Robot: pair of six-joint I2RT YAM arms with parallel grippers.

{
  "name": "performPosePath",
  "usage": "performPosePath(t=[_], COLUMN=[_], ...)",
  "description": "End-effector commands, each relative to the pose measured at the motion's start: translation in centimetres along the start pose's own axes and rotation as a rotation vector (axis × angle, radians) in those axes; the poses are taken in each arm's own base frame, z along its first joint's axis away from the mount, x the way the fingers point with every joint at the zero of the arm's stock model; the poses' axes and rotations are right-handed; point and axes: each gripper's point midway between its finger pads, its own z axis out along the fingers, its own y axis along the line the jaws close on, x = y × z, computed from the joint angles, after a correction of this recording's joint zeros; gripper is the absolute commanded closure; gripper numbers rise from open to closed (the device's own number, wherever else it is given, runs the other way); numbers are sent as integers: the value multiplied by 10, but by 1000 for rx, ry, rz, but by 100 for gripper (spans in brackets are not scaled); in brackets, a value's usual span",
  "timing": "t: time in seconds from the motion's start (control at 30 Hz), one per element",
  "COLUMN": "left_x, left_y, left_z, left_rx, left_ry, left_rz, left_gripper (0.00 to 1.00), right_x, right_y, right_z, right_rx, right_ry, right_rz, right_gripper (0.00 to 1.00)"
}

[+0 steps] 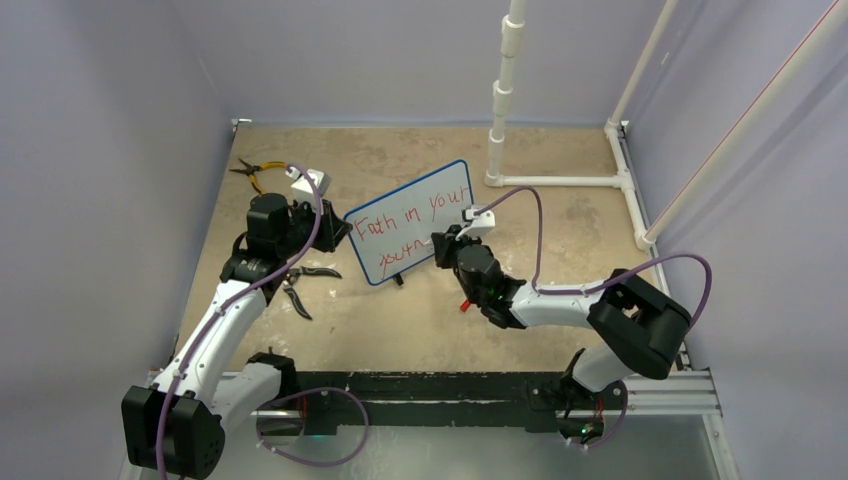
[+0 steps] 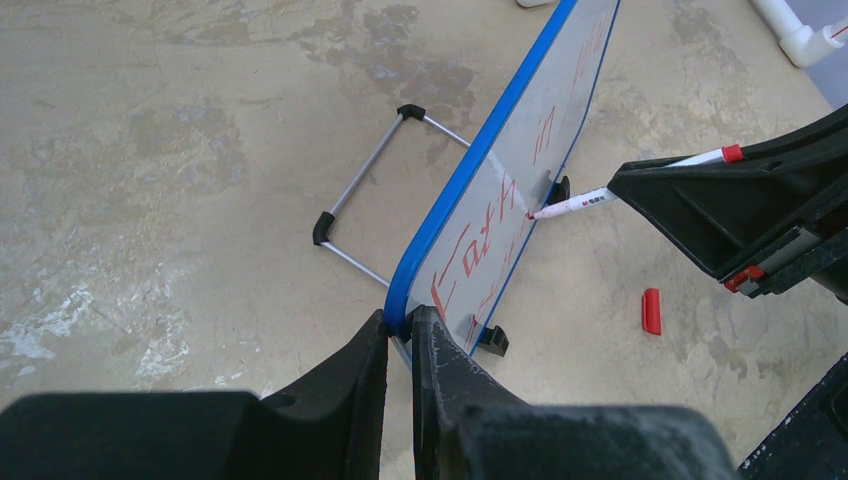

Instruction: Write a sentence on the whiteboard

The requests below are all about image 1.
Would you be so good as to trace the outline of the blue framed whiteboard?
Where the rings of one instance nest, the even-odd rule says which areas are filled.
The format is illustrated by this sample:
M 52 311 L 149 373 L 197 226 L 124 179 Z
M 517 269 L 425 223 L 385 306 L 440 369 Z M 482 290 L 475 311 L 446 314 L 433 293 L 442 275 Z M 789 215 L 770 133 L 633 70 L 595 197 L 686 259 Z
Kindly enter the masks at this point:
M 383 284 L 432 257 L 431 234 L 462 223 L 473 204 L 468 163 L 457 159 L 347 212 L 367 284 Z

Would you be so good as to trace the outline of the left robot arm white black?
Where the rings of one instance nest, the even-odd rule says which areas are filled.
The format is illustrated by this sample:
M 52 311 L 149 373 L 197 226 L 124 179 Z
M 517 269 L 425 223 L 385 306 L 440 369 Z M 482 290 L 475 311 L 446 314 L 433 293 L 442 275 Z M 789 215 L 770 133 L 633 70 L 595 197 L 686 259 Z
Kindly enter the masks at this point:
M 121 402 L 130 464 L 206 479 L 217 466 L 228 433 L 257 407 L 284 409 L 297 399 L 294 362 L 257 353 L 221 385 L 228 362 L 251 325 L 271 303 L 293 266 L 309 250 L 334 251 L 350 232 L 322 197 L 288 201 L 254 197 L 246 229 L 233 243 L 202 320 L 146 387 L 131 387 Z

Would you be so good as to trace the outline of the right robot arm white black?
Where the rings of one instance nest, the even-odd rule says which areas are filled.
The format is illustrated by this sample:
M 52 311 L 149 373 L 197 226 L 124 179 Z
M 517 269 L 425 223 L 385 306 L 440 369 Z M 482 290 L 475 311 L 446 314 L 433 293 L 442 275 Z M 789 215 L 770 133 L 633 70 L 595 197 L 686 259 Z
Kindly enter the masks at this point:
M 695 317 L 626 269 L 602 281 L 541 289 L 506 274 L 479 238 L 451 226 L 431 236 L 438 267 L 449 269 L 464 295 L 501 329 L 564 326 L 594 331 L 601 344 L 577 354 L 561 381 L 564 399 L 584 407 L 600 391 L 631 375 L 668 377 Z

